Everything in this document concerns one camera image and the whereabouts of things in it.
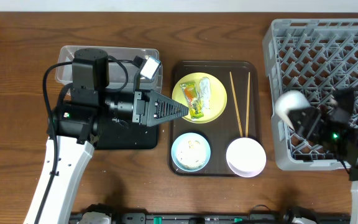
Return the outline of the white wrapper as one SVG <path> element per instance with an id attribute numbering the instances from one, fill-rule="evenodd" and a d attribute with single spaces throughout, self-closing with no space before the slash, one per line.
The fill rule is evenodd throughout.
<path id="1" fill-rule="evenodd" d="M 211 84 L 209 78 L 207 77 L 203 77 L 200 80 L 200 97 L 203 103 L 203 110 L 208 110 L 211 98 Z"/>

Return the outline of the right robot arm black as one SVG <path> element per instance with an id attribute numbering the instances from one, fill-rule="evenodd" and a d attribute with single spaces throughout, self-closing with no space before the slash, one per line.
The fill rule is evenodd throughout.
<path id="1" fill-rule="evenodd" d="M 323 113 L 308 103 L 302 105 L 300 102 L 305 97 L 299 91 L 294 91 L 298 95 L 295 106 L 286 109 L 284 115 L 285 122 L 297 135 L 333 152 L 337 160 L 351 166 L 347 170 L 352 182 L 350 222 L 358 223 L 358 127 L 353 128 L 349 124 L 356 99 L 354 92 L 351 88 L 335 91 L 333 111 Z"/>

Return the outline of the white cup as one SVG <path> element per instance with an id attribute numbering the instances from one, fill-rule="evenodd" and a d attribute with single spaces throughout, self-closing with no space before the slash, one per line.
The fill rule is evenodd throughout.
<path id="1" fill-rule="evenodd" d="M 293 129 L 293 123 L 290 121 L 289 112 L 310 107 L 309 101 L 300 91 L 291 90 L 282 94 L 275 102 L 274 112 Z"/>

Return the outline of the rice leftovers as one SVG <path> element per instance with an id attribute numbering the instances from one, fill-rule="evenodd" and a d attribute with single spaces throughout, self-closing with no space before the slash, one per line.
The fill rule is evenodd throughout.
<path id="1" fill-rule="evenodd" d="M 184 140 L 179 143 L 175 153 L 178 163 L 186 169 L 201 167 L 206 161 L 206 149 L 199 140 Z"/>

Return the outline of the orange green snack wrapper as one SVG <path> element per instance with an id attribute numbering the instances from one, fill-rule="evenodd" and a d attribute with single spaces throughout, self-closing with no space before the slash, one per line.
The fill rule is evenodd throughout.
<path id="1" fill-rule="evenodd" d="M 203 117 L 202 102 L 196 89 L 196 83 L 194 81 L 185 82 L 180 84 L 180 88 L 188 103 L 191 120 Z"/>

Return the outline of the blue bowl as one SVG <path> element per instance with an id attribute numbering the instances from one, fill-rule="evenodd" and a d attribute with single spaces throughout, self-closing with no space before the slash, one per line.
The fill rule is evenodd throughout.
<path id="1" fill-rule="evenodd" d="M 177 137 L 171 146 L 172 162 L 182 171 L 197 172 L 203 169 L 211 157 L 208 140 L 197 133 L 185 133 Z"/>

